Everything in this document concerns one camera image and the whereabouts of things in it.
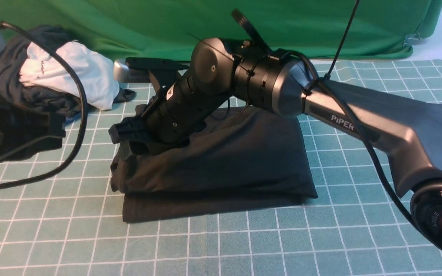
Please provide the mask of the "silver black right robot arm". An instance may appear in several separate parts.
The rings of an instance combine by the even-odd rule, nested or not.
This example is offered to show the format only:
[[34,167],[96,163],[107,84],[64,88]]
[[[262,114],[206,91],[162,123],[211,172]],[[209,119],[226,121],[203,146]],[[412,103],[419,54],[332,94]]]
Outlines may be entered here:
[[147,153],[178,147],[231,96],[284,118],[309,115],[361,140],[397,208],[442,250],[442,104],[320,77],[303,54],[272,51],[261,38],[200,40],[186,73],[109,135]]

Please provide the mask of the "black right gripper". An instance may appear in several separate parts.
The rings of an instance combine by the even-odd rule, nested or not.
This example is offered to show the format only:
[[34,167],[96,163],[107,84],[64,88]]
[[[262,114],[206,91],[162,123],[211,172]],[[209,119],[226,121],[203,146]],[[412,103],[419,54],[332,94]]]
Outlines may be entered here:
[[109,128],[112,143],[135,155],[185,147],[214,110],[214,97],[198,89],[189,72],[150,71],[149,79],[156,94],[148,104]]

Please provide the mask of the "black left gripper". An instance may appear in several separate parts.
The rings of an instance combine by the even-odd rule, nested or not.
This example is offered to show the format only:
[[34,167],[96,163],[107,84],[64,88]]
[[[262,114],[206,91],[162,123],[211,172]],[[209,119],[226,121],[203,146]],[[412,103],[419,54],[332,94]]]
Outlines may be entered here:
[[0,163],[59,149],[66,136],[65,122],[63,115],[15,105],[0,96]]

